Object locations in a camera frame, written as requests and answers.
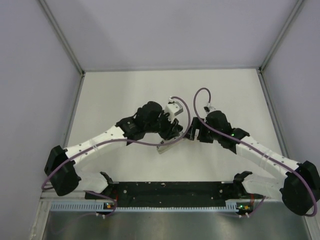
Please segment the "grey stapler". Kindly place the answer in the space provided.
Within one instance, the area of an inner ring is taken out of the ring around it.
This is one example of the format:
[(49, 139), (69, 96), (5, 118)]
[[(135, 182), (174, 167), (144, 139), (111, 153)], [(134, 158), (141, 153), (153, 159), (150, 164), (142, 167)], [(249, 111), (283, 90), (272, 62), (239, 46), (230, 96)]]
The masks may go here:
[(185, 140), (185, 138), (184, 138), (185, 134), (186, 134), (186, 133), (184, 132), (184, 134), (183, 134), (183, 136), (182, 136), (182, 139), (179, 140), (178, 142), (175, 142), (175, 143), (172, 142), (172, 143), (162, 144), (162, 140), (163, 140), (163, 139), (161, 139), (161, 141), (159, 142), (159, 144), (156, 146), (157, 152), (158, 152), (159, 154), (163, 154), (164, 152), (166, 152), (166, 151), (170, 150), (171, 148), (175, 147), (177, 144), (179, 144), (180, 142), (182, 142), (182, 141)]

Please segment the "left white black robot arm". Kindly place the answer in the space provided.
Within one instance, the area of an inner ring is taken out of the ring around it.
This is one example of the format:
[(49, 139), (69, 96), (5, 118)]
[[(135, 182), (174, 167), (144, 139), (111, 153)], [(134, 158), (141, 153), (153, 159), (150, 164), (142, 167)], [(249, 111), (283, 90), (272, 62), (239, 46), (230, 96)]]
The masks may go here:
[(103, 133), (74, 146), (55, 146), (49, 153), (44, 172), (58, 196), (78, 191), (91, 191), (102, 198), (109, 198), (114, 191), (112, 179), (103, 171), (91, 172), (87, 167), (102, 155), (114, 149), (126, 147), (142, 140), (146, 134), (158, 134), (161, 142), (156, 144), (158, 152), (178, 142), (183, 127), (177, 116), (183, 106), (170, 99), (165, 107), (149, 101), (138, 108), (132, 116), (118, 121)]

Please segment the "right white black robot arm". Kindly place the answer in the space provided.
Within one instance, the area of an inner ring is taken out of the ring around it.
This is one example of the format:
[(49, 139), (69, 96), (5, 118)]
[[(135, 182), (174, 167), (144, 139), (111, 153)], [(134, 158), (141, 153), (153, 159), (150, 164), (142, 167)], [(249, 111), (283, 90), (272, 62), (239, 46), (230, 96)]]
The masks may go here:
[(239, 198), (249, 194), (284, 203), (294, 214), (314, 216), (320, 199), (320, 174), (310, 161), (298, 162), (280, 155), (256, 141), (247, 131), (232, 127), (220, 110), (192, 119), (186, 138), (201, 143), (217, 141), (224, 149), (269, 173), (263, 177), (244, 171), (234, 176), (233, 192)]

